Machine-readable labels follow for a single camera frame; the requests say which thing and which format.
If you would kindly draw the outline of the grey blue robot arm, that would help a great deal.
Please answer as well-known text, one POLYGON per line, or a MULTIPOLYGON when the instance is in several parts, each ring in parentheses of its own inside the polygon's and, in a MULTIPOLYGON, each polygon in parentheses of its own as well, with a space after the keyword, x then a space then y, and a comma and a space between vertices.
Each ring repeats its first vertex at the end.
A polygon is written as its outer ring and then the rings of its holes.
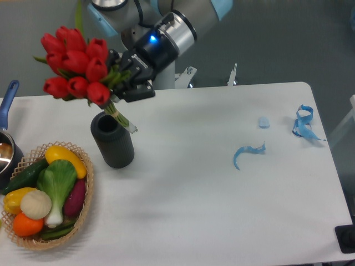
POLYGON ((187 88, 196 70, 176 74, 175 61, 231 10, 233 1, 90 1, 92 20, 125 51, 109 52, 108 65, 131 76, 113 86, 114 101, 152 98, 156 90, 187 88))

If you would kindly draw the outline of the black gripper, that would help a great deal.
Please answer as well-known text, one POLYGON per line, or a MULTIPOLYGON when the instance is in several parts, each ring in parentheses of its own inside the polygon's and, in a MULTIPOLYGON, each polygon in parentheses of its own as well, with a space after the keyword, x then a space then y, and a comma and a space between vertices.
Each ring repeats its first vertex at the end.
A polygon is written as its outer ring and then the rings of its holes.
POLYGON ((106 59, 108 73, 130 73, 128 78, 113 86, 111 101, 125 100, 129 103, 154 97, 154 79, 177 55, 178 47, 173 39, 160 30, 148 31, 123 54, 109 49, 106 59))

